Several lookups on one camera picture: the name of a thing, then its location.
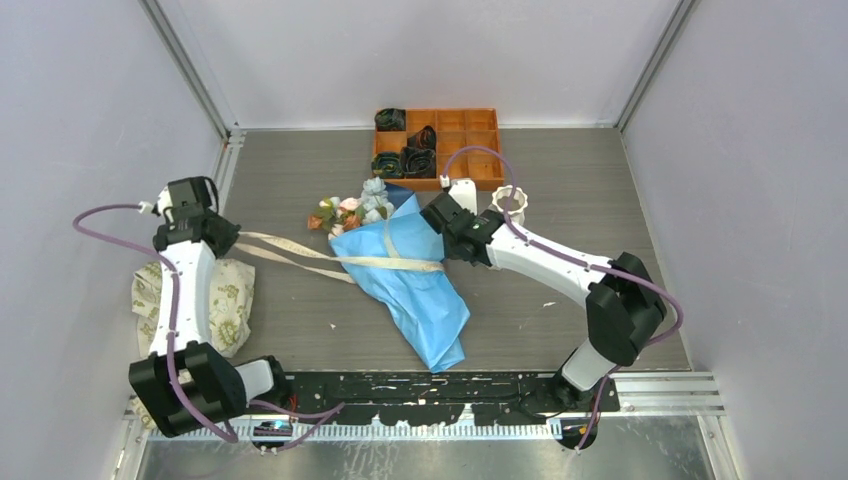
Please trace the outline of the blue paper flower bouquet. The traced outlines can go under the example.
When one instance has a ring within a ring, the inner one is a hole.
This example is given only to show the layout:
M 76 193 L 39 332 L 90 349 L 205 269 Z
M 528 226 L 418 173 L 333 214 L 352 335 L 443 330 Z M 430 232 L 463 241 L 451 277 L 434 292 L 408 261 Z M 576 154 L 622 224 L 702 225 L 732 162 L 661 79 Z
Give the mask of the blue paper flower bouquet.
M 432 373 L 465 359 L 460 333 L 470 318 L 465 301 L 443 269 L 442 237 L 420 214 L 416 194 L 380 178 L 363 183 L 357 197 L 326 197 L 308 219 L 328 232 L 337 258 L 420 260 L 433 270 L 344 263 L 366 294 L 384 304 L 407 342 Z

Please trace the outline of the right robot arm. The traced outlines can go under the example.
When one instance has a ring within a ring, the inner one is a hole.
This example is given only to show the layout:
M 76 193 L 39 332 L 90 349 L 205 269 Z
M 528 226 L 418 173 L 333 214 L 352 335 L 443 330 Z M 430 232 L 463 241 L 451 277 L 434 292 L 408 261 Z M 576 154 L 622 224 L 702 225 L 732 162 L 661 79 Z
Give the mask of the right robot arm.
M 584 307 L 588 337 L 559 368 L 554 386 L 567 410 L 582 409 L 604 376 L 632 365 L 665 319 L 659 287 L 632 254 L 611 259 L 567 248 L 499 211 L 474 213 L 447 192 L 421 215 L 441 235 L 447 258 L 519 273 Z

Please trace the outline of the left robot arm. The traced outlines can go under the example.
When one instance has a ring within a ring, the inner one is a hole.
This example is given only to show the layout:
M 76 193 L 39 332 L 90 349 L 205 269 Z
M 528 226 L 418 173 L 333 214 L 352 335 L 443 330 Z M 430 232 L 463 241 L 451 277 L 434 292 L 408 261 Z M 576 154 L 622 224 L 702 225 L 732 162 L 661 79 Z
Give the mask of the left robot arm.
M 232 365 L 212 344 L 209 294 L 217 259 L 239 226 L 204 202 L 154 207 L 164 222 L 153 238 L 162 266 L 161 323 L 147 357 L 129 367 L 130 384 L 166 437 L 245 414 L 251 402 L 269 413 L 292 397 L 279 362 L 264 356 Z

